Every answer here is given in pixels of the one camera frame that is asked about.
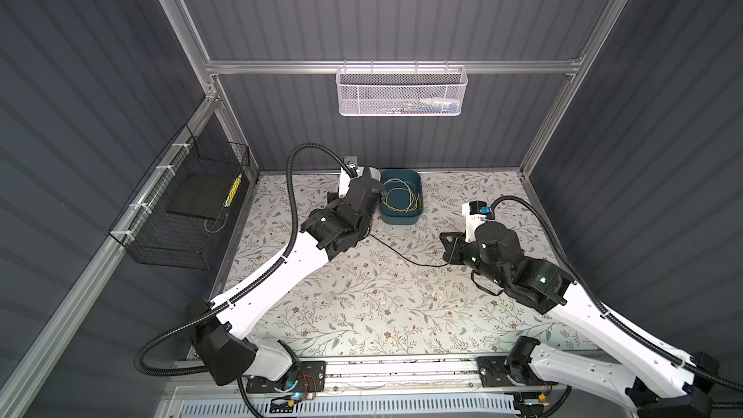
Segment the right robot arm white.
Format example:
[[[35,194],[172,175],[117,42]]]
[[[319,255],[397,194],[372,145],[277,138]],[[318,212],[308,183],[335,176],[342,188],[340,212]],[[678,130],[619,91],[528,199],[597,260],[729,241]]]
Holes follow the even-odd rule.
[[[479,358],[484,385],[503,377],[517,386],[563,384],[623,406],[636,417],[708,417],[715,410],[741,408],[739,401],[711,398],[716,385],[742,390],[741,383],[720,377],[714,357],[675,348],[610,309],[566,257],[555,264],[527,255],[518,234],[495,218],[506,199],[464,204],[466,229],[439,235],[444,260],[468,267],[472,278],[489,280],[500,294],[590,338],[611,361],[521,336],[504,360]]]

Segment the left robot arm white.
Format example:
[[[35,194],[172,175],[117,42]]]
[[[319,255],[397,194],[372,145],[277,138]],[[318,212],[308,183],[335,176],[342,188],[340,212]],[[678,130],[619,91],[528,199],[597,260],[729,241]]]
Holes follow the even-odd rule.
[[[342,170],[339,190],[328,203],[299,219],[293,186],[293,163],[307,149],[327,154]],[[262,317],[294,286],[338,255],[356,247],[371,233],[373,215],[386,191],[369,166],[341,159],[323,145],[296,146],[286,162],[286,189],[291,230],[286,247],[253,274],[210,301],[190,307],[193,318],[156,336],[134,359],[135,369],[149,377],[183,377],[208,373],[224,386],[243,377],[261,377],[282,390],[294,388],[301,370],[297,354],[283,341],[265,341],[253,334]],[[190,337],[202,364],[189,368],[159,368],[146,355],[179,334]]]

